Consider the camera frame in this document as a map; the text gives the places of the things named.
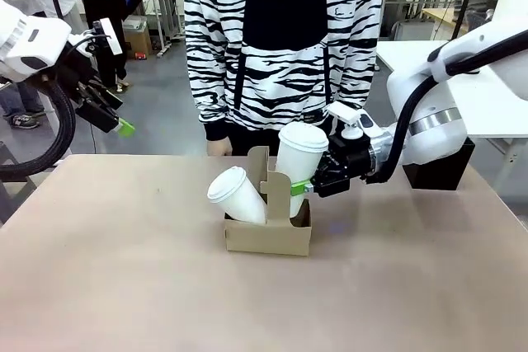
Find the person's right hand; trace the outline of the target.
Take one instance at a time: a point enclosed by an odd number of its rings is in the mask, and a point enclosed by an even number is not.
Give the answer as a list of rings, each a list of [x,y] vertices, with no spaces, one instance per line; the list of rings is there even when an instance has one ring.
[[[229,138],[223,138],[219,140],[207,141],[206,144],[207,154],[212,157],[222,157],[232,155],[232,144]]]

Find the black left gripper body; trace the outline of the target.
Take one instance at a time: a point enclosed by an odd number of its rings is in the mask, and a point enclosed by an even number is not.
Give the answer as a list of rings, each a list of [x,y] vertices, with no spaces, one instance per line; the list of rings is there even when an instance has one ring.
[[[54,69],[59,87],[68,96],[80,96],[79,84],[87,86],[97,75],[90,58],[74,49],[72,45],[64,46]]]

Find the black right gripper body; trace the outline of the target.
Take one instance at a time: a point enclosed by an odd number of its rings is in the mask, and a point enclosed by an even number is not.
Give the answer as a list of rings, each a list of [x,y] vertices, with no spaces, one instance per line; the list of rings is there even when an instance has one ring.
[[[330,137],[328,150],[310,179],[313,192],[327,198],[350,189],[350,180],[371,172],[370,138]]]

